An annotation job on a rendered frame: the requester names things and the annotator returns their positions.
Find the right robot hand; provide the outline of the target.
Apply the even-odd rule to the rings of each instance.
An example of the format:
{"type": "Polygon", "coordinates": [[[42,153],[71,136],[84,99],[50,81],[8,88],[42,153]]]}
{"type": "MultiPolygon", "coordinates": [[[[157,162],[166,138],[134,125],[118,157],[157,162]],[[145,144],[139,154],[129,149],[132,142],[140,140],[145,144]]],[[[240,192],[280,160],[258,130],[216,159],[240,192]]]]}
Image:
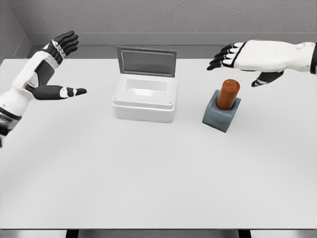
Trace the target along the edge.
{"type": "Polygon", "coordinates": [[[252,87],[271,83],[283,75],[285,69],[302,70],[295,54],[295,46],[285,42],[249,40],[227,45],[214,56],[207,70],[227,67],[242,71],[259,71],[252,87]]]}

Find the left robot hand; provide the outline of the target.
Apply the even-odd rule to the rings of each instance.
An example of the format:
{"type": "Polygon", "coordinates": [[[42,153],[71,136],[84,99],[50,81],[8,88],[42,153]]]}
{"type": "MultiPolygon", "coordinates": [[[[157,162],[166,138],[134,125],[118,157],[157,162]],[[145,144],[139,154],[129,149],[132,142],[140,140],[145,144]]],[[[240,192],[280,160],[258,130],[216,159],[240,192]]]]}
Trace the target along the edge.
{"type": "Polygon", "coordinates": [[[37,100],[62,100],[87,93],[84,88],[48,85],[56,69],[71,53],[78,50],[78,35],[74,31],[51,40],[26,63],[12,87],[37,100]]]}

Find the orange-brown cylinder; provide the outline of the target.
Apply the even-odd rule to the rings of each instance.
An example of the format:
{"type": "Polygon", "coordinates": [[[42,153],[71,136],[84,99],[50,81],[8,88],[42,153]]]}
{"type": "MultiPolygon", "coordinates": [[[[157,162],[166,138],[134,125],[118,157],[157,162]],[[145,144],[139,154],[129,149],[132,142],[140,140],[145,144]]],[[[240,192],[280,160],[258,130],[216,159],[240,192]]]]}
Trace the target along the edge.
{"type": "Polygon", "coordinates": [[[222,110],[231,109],[239,90],[240,84],[238,81],[234,79],[225,80],[216,101],[217,106],[222,110]]]}

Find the grey-blue holder block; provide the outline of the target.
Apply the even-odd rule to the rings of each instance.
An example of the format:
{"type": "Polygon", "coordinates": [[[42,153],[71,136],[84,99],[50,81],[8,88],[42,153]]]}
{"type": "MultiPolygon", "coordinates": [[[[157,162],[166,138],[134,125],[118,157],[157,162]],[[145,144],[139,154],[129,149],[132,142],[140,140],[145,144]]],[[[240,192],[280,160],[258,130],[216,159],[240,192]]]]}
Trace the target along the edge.
{"type": "Polygon", "coordinates": [[[233,106],[230,109],[222,110],[217,106],[216,103],[219,93],[219,90],[215,90],[212,98],[210,99],[206,107],[202,123],[226,133],[236,114],[241,99],[235,98],[233,106]]]}

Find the white box with hinged lid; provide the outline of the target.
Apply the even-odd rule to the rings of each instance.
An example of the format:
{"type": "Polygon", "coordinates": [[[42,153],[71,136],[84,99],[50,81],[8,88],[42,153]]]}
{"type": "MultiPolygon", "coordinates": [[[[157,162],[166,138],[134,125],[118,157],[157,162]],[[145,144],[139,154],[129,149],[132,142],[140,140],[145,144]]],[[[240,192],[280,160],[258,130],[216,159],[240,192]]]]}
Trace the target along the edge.
{"type": "Polygon", "coordinates": [[[112,97],[116,118],[173,122],[177,52],[130,47],[116,50],[120,69],[112,97]]]}

